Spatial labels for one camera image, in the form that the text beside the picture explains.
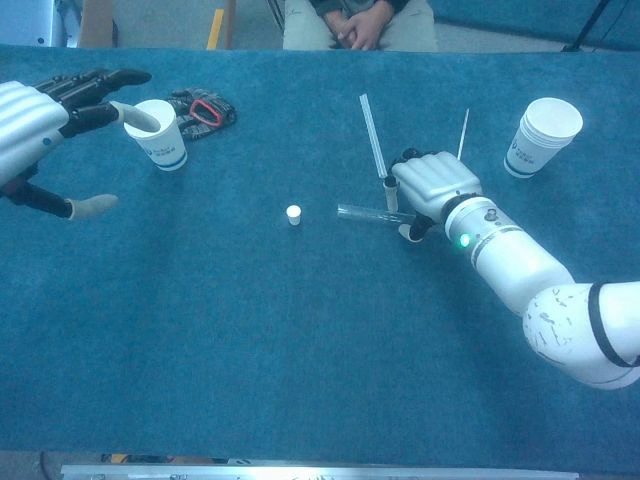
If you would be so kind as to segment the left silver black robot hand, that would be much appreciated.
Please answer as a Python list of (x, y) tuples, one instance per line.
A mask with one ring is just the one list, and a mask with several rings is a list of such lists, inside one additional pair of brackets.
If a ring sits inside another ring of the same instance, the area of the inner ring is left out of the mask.
[(39, 162), (63, 140), (126, 123), (156, 133), (161, 124), (139, 108), (105, 99), (125, 86), (141, 85), (151, 75), (132, 69), (93, 69), (54, 76), (26, 85), (1, 84), (1, 196), (15, 205), (70, 221), (97, 216), (118, 203), (113, 194), (76, 200), (61, 197), (30, 182)]

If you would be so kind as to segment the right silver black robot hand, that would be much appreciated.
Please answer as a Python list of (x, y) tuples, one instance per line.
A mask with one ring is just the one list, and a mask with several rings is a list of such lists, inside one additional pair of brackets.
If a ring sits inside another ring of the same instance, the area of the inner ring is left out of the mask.
[(482, 193), (479, 178), (446, 151), (398, 160), (390, 174), (415, 210), (414, 221), (398, 228), (412, 243), (420, 242), (431, 227), (444, 224), (458, 203)]

